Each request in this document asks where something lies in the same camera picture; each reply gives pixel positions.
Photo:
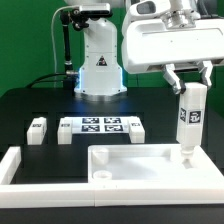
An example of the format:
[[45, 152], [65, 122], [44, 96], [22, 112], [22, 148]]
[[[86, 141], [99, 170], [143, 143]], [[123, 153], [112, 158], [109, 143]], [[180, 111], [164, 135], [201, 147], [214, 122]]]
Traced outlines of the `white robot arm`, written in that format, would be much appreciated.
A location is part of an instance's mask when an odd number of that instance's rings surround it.
[[107, 98], [125, 92], [121, 68], [130, 74], [161, 70], [180, 94], [186, 85], [179, 71], [199, 70], [209, 87], [213, 66], [224, 62], [224, 18], [203, 13], [202, 0], [64, 1], [85, 38], [78, 94]]

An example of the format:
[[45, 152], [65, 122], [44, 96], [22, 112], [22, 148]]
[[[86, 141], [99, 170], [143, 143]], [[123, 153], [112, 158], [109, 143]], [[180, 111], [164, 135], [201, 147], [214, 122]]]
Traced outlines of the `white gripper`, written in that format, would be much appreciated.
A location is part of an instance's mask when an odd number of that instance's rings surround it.
[[161, 19], [140, 20], [128, 26], [122, 42], [123, 67], [128, 73], [147, 73], [164, 65], [163, 77], [176, 95], [185, 92], [185, 84], [174, 64], [199, 61], [202, 83], [210, 88], [210, 60], [218, 59], [224, 59], [224, 19], [197, 20], [194, 28], [169, 30]]

